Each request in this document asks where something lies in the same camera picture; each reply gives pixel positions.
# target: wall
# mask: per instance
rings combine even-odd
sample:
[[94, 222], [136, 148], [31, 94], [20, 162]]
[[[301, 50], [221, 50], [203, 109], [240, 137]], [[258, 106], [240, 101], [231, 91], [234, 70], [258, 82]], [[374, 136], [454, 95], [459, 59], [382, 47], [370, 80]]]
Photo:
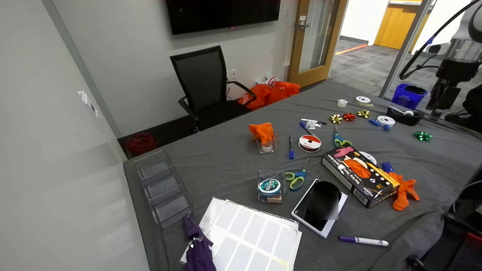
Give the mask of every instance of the wall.
[[168, 56], [219, 44], [227, 71], [252, 86], [284, 77], [295, 0], [281, 0], [280, 20], [237, 29], [171, 37], [164, 0], [52, 0], [120, 134], [185, 116]]
[[362, 40], [371, 46], [386, 5], [388, 0], [349, 0], [340, 35]]
[[120, 148], [42, 2], [1, 0], [0, 37], [0, 270], [147, 270]]
[[[468, 5], [469, 0], [436, 0], [430, 17], [427, 19], [420, 38], [415, 43], [415, 50], [420, 49], [454, 13]], [[432, 44], [445, 44], [450, 43], [451, 37], [459, 28], [462, 16], [453, 20], [439, 35], [433, 40]]]

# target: roll of tape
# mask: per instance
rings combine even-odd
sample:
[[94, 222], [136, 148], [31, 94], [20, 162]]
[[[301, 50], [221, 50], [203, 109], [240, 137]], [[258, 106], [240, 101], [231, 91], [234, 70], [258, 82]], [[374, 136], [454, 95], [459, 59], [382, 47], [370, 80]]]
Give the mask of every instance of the roll of tape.
[[356, 100], [356, 103], [361, 103], [361, 104], [368, 104], [371, 101], [367, 97], [356, 97], [355, 100]]
[[391, 128], [394, 125], [394, 119], [388, 118], [388, 116], [377, 116], [376, 119], [382, 127], [388, 127]]
[[302, 134], [298, 145], [304, 151], [316, 153], [320, 148], [320, 139], [313, 134]]
[[346, 107], [347, 101], [346, 100], [338, 100], [337, 107]]
[[277, 196], [281, 192], [281, 183], [274, 178], [263, 180], [257, 184], [257, 192], [267, 198]]

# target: black box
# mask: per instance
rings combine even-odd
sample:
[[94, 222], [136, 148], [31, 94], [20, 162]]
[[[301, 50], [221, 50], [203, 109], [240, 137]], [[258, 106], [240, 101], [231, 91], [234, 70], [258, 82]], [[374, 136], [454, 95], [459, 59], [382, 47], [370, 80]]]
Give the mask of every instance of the black box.
[[[323, 154], [320, 163], [365, 208], [371, 208], [380, 201], [396, 195], [399, 183], [352, 147], [332, 150]], [[361, 169], [364, 174], [362, 177], [352, 171], [353, 163], [364, 169]]]

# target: table surface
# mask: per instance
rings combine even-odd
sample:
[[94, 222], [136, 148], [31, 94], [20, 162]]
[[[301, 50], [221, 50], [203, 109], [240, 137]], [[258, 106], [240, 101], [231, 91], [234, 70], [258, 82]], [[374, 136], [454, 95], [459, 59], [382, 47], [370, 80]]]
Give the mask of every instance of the table surface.
[[[308, 159], [307, 183], [319, 178], [349, 195], [320, 165], [320, 156], [332, 150], [329, 116], [365, 110], [356, 106], [355, 97], [358, 95], [361, 94], [355, 89], [325, 82], [296, 97], [151, 153], [167, 154], [197, 220], [201, 219], [212, 198], [228, 199], [289, 219], [290, 210], [308, 184], [299, 192], [287, 192], [281, 205], [261, 204], [255, 201], [257, 172], [299, 169]], [[368, 98], [374, 104], [373, 109], [368, 109], [370, 116], [383, 115], [389, 103]], [[347, 107], [338, 109], [337, 100], [346, 100]], [[314, 131], [323, 145], [317, 154], [295, 150], [295, 160], [287, 160], [287, 137], [298, 139], [304, 134], [298, 125], [302, 118], [328, 122], [326, 127]], [[270, 122], [275, 130], [277, 150], [274, 154], [260, 156], [251, 141], [248, 125], [261, 122]], [[432, 134], [432, 141], [418, 142], [414, 137], [417, 131]], [[391, 131], [382, 131], [365, 119], [356, 118], [353, 122], [340, 124], [338, 134], [349, 139], [356, 150], [371, 154], [377, 163], [389, 162], [394, 172], [406, 180], [415, 180], [415, 190], [421, 202], [411, 201], [402, 213], [391, 210], [392, 199], [365, 210], [349, 195], [326, 240], [299, 225], [302, 238], [295, 270], [405, 270], [406, 256], [423, 256], [436, 243], [442, 229], [441, 216], [482, 163], [482, 141], [478, 134], [468, 130], [454, 128], [442, 121], [424, 119], [415, 127], [396, 124]], [[138, 184], [135, 159], [124, 163], [124, 172], [150, 270], [182, 270], [179, 258], [186, 244], [182, 223], [165, 229], [156, 228]], [[337, 235], [386, 240], [389, 247], [340, 243]]]

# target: door frame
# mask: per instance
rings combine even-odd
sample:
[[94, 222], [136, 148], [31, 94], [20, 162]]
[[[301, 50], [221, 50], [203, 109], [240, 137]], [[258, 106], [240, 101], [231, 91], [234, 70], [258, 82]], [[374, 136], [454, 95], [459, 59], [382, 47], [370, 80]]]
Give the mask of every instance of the door frame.
[[337, 0], [337, 2], [338, 2], [337, 11], [332, 14], [334, 16], [332, 29], [328, 31], [331, 34], [329, 34], [325, 64], [301, 74], [299, 74], [299, 62], [301, 62], [302, 43], [304, 43], [304, 29], [298, 28], [298, 19], [301, 16], [307, 17], [310, 0], [298, 2], [298, 13], [295, 20], [296, 26], [295, 26], [292, 52], [290, 52], [289, 76], [287, 76], [289, 82], [296, 83], [302, 88], [302, 86], [310, 86], [328, 79], [331, 61], [334, 56], [335, 44], [340, 35], [344, 11], [347, 5], [347, 0]]

